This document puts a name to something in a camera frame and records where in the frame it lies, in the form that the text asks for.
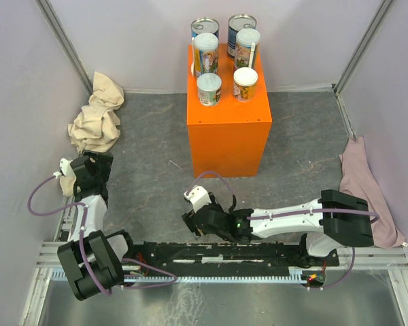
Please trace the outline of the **grey lid can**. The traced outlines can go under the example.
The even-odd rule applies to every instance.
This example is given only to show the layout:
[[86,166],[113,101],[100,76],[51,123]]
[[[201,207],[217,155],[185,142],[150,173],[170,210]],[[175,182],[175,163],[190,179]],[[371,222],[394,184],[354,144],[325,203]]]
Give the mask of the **grey lid can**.
[[222,80],[215,73],[204,73],[197,78],[199,102],[206,107],[213,107],[220,102]]

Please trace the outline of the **white lid small can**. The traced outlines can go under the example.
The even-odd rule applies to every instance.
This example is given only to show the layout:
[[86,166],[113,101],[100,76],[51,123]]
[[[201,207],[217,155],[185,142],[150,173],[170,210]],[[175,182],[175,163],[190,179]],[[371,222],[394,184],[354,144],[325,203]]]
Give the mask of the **white lid small can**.
[[249,101],[256,93],[258,74],[253,68],[238,68],[233,73],[233,96],[238,101]]

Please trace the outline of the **yellow labelled can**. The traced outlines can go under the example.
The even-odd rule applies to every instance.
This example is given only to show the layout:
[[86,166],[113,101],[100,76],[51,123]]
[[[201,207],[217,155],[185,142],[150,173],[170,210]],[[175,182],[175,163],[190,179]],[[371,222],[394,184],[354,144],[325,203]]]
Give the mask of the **yellow labelled can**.
[[193,75],[218,73],[219,41],[212,33],[201,33],[192,41]]

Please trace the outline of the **blue tall tin can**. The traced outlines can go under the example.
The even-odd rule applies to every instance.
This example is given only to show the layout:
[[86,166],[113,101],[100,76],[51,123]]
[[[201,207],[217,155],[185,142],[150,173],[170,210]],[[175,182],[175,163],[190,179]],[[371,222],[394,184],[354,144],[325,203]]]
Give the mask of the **blue tall tin can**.
[[190,25],[191,36],[196,37],[202,33],[211,33],[219,37],[219,22],[214,18],[202,17],[192,21]]

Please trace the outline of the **colourful can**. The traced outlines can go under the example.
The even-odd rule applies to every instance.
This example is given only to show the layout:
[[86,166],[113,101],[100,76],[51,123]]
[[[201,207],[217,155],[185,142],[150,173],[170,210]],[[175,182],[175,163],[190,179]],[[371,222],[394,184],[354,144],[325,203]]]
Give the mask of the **colourful can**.
[[259,45],[260,33],[256,29],[242,29],[237,33],[234,71],[244,67],[255,69]]

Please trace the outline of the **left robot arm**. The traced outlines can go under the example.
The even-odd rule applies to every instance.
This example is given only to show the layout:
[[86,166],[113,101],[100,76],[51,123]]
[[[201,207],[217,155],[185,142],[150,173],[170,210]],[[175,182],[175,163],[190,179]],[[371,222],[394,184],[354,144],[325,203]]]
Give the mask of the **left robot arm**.
[[78,216],[69,242],[58,248],[57,255],[80,301],[98,293],[111,295],[112,288],[124,282],[122,264],[133,263],[137,256],[127,232],[120,230],[106,236],[102,231],[113,159],[109,153],[83,151],[69,163],[75,175],[73,195]]

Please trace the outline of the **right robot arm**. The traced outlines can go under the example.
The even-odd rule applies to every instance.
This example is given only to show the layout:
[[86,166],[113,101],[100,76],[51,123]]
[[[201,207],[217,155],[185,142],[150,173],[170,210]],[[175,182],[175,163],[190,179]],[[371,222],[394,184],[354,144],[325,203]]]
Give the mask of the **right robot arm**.
[[251,242],[300,232],[304,239],[299,259],[308,266],[340,247],[372,247],[372,225],[379,220],[366,200],[331,189],[323,190],[318,199],[279,209],[231,206],[224,211],[202,186],[184,192],[184,199],[192,209],[183,221],[197,236],[214,234],[229,242]]

